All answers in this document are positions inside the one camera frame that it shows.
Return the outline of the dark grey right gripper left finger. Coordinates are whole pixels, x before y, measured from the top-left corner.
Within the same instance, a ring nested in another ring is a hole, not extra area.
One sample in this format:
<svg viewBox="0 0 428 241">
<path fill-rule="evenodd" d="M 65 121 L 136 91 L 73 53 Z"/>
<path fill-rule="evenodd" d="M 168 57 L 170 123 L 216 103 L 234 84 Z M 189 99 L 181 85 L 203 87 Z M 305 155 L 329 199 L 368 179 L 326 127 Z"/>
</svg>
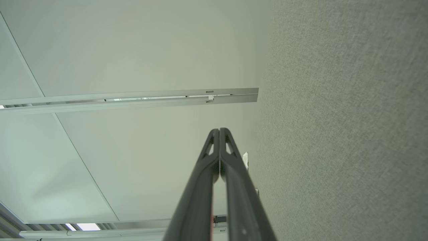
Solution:
<svg viewBox="0 0 428 241">
<path fill-rule="evenodd" d="M 220 174 L 220 130 L 203 145 L 163 241 L 212 241 L 213 185 Z"/>
</svg>

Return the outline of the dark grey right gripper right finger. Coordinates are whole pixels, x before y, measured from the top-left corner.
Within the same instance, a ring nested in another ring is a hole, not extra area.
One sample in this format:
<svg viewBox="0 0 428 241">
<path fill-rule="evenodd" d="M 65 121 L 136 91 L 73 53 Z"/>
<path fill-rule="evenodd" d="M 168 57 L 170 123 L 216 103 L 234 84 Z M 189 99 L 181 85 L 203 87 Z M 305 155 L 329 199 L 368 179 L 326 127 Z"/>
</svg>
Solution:
<svg viewBox="0 0 428 241">
<path fill-rule="evenodd" d="M 220 174 L 226 183 L 229 241 L 277 241 L 231 131 L 220 128 Z"/>
</svg>

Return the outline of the aluminium frame post with clip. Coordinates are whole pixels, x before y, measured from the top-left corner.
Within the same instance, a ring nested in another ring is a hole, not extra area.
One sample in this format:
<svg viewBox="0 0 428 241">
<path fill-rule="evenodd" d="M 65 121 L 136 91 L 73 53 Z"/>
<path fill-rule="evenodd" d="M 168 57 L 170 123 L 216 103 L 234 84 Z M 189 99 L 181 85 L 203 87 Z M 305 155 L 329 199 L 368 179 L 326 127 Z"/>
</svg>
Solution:
<svg viewBox="0 0 428 241">
<path fill-rule="evenodd" d="M 0 116 L 257 102 L 258 88 L 79 94 L 0 100 Z"/>
</svg>

